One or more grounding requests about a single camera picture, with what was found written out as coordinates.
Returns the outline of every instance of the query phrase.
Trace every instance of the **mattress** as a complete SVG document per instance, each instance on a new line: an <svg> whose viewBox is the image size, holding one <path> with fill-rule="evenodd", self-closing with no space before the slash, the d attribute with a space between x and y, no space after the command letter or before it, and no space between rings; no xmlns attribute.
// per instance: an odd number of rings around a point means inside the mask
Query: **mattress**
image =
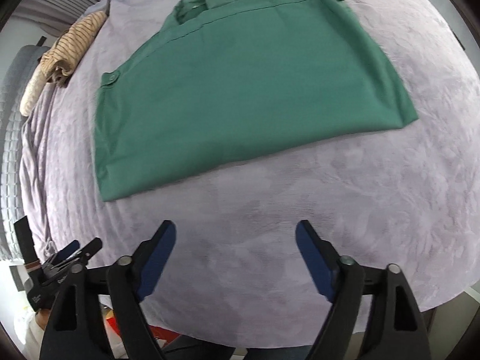
<svg viewBox="0 0 480 360"><path fill-rule="evenodd" d="M102 202L92 137L101 75L156 33L178 1L111 0L68 87L47 85L27 120L22 198L42 259L72 239L100 237L91 266L111 264L170 219L177 244L142 304L148 322L239 347L311 344L325 320L330 304L295 244L302 219L363 265L399 264L422 311L480 278L480 80L428 0L346 0L404 81L418 121ZM368 300L356 331L367 314Z"/></svg>

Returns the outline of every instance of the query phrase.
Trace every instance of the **green fabric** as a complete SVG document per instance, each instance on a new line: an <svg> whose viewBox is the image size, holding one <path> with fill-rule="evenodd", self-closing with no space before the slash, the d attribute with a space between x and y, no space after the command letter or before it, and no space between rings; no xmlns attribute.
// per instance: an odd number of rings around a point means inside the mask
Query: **green fabric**
<svg viewBox="0 0 480 360"><path fill-rule="evenodd" d="M102 76L95 170L114 200L417 113L343 0L182 0Z"/></svg>

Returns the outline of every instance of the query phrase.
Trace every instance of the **red object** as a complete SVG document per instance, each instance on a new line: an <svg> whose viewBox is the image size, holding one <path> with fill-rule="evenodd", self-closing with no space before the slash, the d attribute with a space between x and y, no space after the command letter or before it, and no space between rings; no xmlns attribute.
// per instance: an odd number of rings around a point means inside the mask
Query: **red object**
<svg viewBox="0 0 480 360"><path fill-rule="evenodd" d="M106 321L109 323L113 331L117 333L120 337L122 337L120 335L120 330L117 325L117 320L115 319L115 317L108 318ZM171 343L174 339L176 339L180 335L178 333L172 332L170 330L167 330L158 326L150 326L150 330L152 331L153 337L166 340L165 345Z"/></svg>

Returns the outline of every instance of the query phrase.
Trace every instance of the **green shirt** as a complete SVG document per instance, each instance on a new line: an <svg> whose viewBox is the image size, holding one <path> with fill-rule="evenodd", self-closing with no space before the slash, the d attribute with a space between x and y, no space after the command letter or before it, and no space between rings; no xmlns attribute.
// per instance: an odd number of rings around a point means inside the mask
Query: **green shirt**
<svg viewBox="0 0 480 360"><path fill-rule="evenodd" d="M417 113L344 0L182 0L102 76L95 171L114 200Z"/></svg>

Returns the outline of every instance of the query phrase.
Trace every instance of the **wrinkled fabric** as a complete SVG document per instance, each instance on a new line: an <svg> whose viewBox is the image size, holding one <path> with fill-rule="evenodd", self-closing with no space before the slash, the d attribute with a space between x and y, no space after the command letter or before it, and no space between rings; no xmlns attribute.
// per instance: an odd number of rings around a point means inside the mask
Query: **wrinkled fabric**
<svg viewBox="0 0 480 360"><path fill-rule="evenodd" d="M103 203L92 136L101 75L152 37L178 1L112 0L68 88L47 85L28 119L22 198L42 259L100 237L90 266L111 264L171 219L177 244L142 303L148 322L237 347L309 345L318 334L329 303L295 244L301 219L361 264L399 264L421 310L478 281L480 80L428 0L346 0L392 61L418 121Z"/></svg>
<svg viewBox="0 0 480 360"><path fill-rule="evenodd" d="M418 119L344 0L182 0L102 75L95 173L104 201L223 164Z"/></svg>

